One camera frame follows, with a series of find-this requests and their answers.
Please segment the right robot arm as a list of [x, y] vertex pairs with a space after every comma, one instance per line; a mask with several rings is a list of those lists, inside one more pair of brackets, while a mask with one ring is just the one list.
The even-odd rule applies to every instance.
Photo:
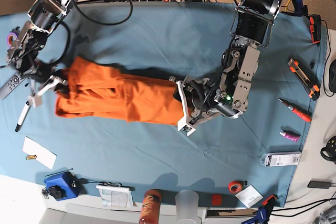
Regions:
[[5, 99], [25, 79], [33, 83], [48, 84], [55, 75], [57, 59], [45, 63], [37, 59], [38, 53], [45, 47], [47, 39], [73, 9], [77, 0], [36, 0], [29, 9], [28, 21], [23, 27], [14, 28], [8, 35], [9, 49], [6, 65], [16, 73], [1, 87], [1, 99]]

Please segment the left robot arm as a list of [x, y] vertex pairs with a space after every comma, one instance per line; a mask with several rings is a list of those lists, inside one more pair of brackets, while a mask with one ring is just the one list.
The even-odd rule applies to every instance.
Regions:
[[272, 26], [282, 0], [240, 0], [228, 48], [222, 54], [219, 76], [215, 80], [185, 77], [170, 81], [177, 85], [174, 97], [181, 101], [183, 117], [178, 131], [190, 136], [198, 125], [219, 115], [236, 119], [247, 111], [252, 78], [258, 68], [259, 47], [267, 47]]

